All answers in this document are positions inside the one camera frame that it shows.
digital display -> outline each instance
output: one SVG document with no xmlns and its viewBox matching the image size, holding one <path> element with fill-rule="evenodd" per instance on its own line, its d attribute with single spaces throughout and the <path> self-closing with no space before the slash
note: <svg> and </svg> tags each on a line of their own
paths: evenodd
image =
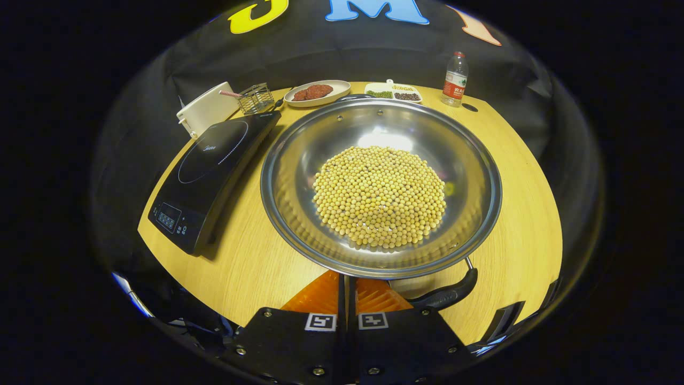
<svg viewBox="0 0 684 385">
<path fill-rule="evenodd" d="M 157 220 L 168 227 L 169 230 L 173 231 L 174 226 L 178 223 L 178 219 L 181 217 L 181 211 L 177 208 L 173 208 L 166 203 L 161 205 L 161 210 L 157 215 Z"/>
</svg>

induction cooktop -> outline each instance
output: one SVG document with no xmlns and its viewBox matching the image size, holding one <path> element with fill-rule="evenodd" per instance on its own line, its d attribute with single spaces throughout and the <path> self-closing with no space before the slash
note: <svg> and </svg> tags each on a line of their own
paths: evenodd
<svg viewBox="0 0 684 385">
<path fill-rule="evenodd" d="M 209 127 L 161 185 L 148 219 L 184 252 L 198 255 L 235 182 L 279 119 L 279 111 L 264 112 Z"/>
</svg>

bottle label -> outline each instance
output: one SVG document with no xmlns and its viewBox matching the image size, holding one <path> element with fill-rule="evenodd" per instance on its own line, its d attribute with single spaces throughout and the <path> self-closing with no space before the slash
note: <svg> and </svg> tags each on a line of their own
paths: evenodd
<svg viewBox="0 0 684 385">
<path fill-rule="evenodd" d="M 467 78 L 461 74 L 447 71 L 447 79 L 444 81 L 444 95 L 453 97 L 454 99 L 461 99 L 463 91 L 466 90 Z"/>
</svg>

metal mesh container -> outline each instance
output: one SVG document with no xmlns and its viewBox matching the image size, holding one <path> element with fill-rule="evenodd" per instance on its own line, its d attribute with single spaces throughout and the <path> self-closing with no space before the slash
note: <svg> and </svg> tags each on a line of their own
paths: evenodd
<svg viewBox="0 0 684 385">
<path fill-rule="evenodd" d="M 245 115 L 258 114 L 273 104 L 273 95 L 266 83 L 256 84 L 242 91 L 242 98 L 238 99 L 240 111 Z"/>
</svg>

black wok handle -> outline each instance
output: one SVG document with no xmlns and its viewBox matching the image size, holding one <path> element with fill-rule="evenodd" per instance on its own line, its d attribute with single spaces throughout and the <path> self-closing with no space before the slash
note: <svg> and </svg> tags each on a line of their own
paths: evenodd
<svg viewBox="0 0 684 385">
<path fill-rule="evenodd" d="M 423 308 L 426 306 L 442 310 L 464 299 L 475 288 L 477 283 L 477 269 L 473 268 L 470 260 L 466 257 L 468 263 L 468 272 L 460 282 L 435 289 L 427 294 L 421 295 L 418 298 L 407 299 L 408 303 L 414 308 Z"/>
<path fill-rule="evenodd" d="M 351 94 L 347 96 L 343 96 L 339 99 L 337 99 L 334 103 L 337 103 L 338 101 L 347 101 L 347 100 L 356 100 L 356 99 L 368 99 L 374 97 L 373 95 L 369 94 Z"/>
</svg>

